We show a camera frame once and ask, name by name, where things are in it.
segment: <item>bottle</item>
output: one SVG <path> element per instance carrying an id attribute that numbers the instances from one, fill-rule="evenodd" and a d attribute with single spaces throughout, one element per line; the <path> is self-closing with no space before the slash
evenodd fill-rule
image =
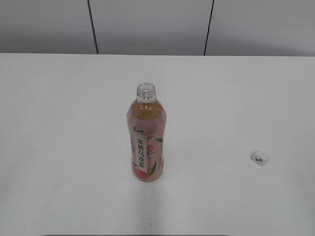
<path id="1" fill-rule="evenodd" d="M 151 182 L 160 177 L 164 167 L 163 136 L 166 113 L 156 98 L 151 83 L 141 83 L 136 100 L 127 113 L 131 141 L 131 166 L 141 181 Z"/>

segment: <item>pink label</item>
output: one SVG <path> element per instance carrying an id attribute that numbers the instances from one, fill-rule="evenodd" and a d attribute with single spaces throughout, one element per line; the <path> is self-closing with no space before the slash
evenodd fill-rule
<path id="1" fill-rule="evenodd" d="M 140 170 L 137 173 L 140 178 L 145 179 L 162 171 L 163 133 L 164 130 L 161 130 L 148 137 L 139 136 L 138 133 L 131 136 L 132 164 Z"/>

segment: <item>white table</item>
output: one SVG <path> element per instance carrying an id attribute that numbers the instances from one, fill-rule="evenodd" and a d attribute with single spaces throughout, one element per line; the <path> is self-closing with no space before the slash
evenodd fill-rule
<path id="1" fill-rule="evenodd" d="M 0 235 L 314 236 L 314 74 L 315 58 L 0 54 Z M 142 81 L 167 112 L 153 183 L 130 166 Z"/>

